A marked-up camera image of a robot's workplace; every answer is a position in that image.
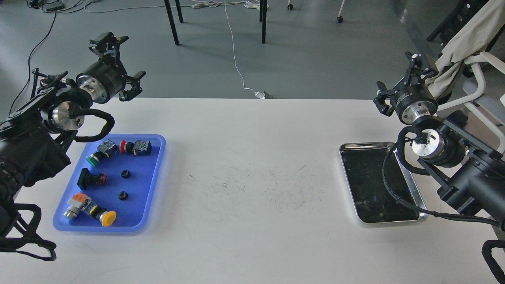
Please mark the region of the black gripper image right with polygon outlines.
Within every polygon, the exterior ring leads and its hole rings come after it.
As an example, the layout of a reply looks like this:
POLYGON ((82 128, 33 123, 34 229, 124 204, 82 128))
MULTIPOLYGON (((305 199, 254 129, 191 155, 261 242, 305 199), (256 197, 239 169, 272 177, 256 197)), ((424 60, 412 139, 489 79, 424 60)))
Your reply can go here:
POLYGON ((437 68, 430 56, 404 54, 409 61, 404 77, 393 89, 377 81, 378 92, 373 102, 382 115, 391 117, 396 111, 402 124, 418 125, 434 119, 437 111, 437 103, 425 83, 426 79, 437 75, 437 68), (392 105, 386 104, 386 99, 390 99, 392 105))

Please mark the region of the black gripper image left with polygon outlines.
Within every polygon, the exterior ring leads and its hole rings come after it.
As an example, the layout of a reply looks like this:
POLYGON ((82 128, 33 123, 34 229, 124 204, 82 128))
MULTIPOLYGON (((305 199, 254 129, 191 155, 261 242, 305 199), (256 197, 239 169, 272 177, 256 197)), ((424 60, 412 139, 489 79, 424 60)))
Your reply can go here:
POLYGON ((117 37, 112 32, 90 40, 88 48, 99 59, 77 75, 76 82, 79 88, 91 95, 93 102, 105 104, 115 95, 121 102, 128 102, 143 91, 140 80, 146 72, 140 71, 129 76, 119 59, 120 45, 127 40, 129 36, 117 37), (129 90, 125 90, 126 84, 131 86, 129 90))

